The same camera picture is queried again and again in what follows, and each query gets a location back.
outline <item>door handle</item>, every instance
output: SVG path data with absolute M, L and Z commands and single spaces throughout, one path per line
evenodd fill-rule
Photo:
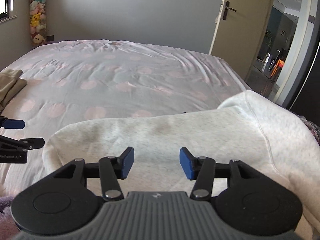
M 226 1 L 226 5 L 225 5 L 225 8 L 224 8 L 224 13 L 223 13 L 222 20 L 226 20 L 227 19 L 227 15 L 228 15 L 228 11 L 229 10 L 237 12 L 237 10 L 235 10 L 233 8 L 230 8 L 229 5 L 230 5 L 230 2 Z

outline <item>bedsheet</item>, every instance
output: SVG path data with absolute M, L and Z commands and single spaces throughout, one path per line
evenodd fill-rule
M 248 87 L 228 64 L 207 54 L 128 41 L 63 41 L 40 46 L 8 68 L 27 86 L 3 116 L 23 119 L 15 139 L 44 140 L 66 125 L 98 118 L 152 117 L 216 109 Z M 1 195 L 15 195 L 45 175 L 41 150 L 27 164 L 0 164 Z

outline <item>folded beige clothing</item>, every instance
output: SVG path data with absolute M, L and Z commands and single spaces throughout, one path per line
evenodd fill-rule
M 0 111 L 27 84 L 24 79 L 19 78 L 21 75 L 21 69 L 4 69 L 0 72 Z

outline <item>window sill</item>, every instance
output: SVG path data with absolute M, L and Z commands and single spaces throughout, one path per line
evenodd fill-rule
M 14 19 L 14 18 L 17 18 L 17 15 L 11 16 L 11 17 L 6 18 L 6 19 L 3 19 L 3 20 L 0 20 L 0 24 L 1 24 L 1 23 L 4 23 L 4 22 L 6 22 L 6 21 L 9 21 L 9 20 L 11 20 L 11 19 Z

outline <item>purple fluffy fabric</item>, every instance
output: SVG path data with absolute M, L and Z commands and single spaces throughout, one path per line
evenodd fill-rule
M 13 197 L 0 197 L 0 240 L 10 240 L 19 232 L 11 216 L 12 200 Z

